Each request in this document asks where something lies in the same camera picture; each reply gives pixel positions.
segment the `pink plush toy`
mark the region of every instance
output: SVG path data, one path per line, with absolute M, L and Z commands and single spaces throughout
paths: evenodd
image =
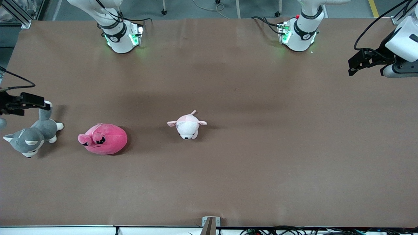
M 79 135 L 78 141 L 92 153 L 109 155 L 125 147 L 128 137 L 126 132 L 118 126 L 99 123 L 85 134 Z
M 176 127 L 178 134 L 185 140 L 194 140 L 197 137 L 197 129 L 200 125 L 207 125 L 205 121 L 199 121 L 193 114 L 196 113 L 196 110 L 191 114 L 181 116 L 177 121 L 167 122 L 168 126 Z

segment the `yellow stripe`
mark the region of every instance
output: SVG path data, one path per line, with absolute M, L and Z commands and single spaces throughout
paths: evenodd
M 369 4 L 370 4 L 370 8 L 372 9 L 373 16 L 376 17 L 376 18 L 379 17 L 379 13 L 377 12 L 375 1 L 374 0 L 369 0 Z

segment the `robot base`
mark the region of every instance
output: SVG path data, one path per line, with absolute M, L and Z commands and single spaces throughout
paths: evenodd
M 283 24 L 279 24 L 277 26 L 278 32 L 284 33 L 284 35 L 279 34 L 279 41 L 281 44 L 285 44 L 293 51 L 305 51 L 312 43 L 314 43 L 316 33 L 308 40 L 302 40 L 301 37 L 295 32 L 295 21 L 296 19 L 293 18 L 290 21 L 283 22 Z
M 120 54 L 130 52 L 134 47 L 140 46 L 143 33 L 142 26 L 138 26 L 127 20 L 124 20 L 123 23 L 127 26 L 127 30 L 120 38 L 119 42 L 114 42 L 117 38 L 108 38 L 105 36 L 107 45 L 110 46 L 114 52 Z

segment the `metal pole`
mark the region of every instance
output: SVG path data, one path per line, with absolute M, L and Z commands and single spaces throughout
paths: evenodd
M 22 28 L 29 28 L 31 26 L 32 17 L 24 11 L 15 1 L 3 0 L 2 6 L 13 15 L 16 20 L 22 23 Z

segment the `gray tail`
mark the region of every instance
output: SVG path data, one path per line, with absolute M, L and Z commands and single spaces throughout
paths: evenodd
M 45 104 L 49 104 L 51 110 L 39 109 L 39 120 L 41 121 L 48 120 L 49 118 L 51 118 L 52 115 L 52 103 L 49 101 L 45 101 Z

